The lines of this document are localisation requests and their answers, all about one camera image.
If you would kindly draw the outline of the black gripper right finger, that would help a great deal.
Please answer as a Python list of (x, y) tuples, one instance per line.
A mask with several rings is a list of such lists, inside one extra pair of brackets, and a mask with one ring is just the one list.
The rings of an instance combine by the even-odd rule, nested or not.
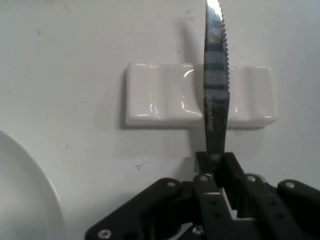
[(232, 209), (239, 218), (255, 218), (272, 240), (320, 238), (320, 191), (285, 179), (272, 186), (256, 174), (246, 174), (236, 156), (226, 152), (216, 171)]

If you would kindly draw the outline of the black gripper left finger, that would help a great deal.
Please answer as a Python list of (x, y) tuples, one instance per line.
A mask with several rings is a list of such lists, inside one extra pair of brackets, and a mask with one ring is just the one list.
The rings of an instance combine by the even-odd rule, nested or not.
[(91, 226), (86, 240), (234, 240), (236, 230), (219, 191), (223, 157), (196, 153), (191, 181), (161, 178)]

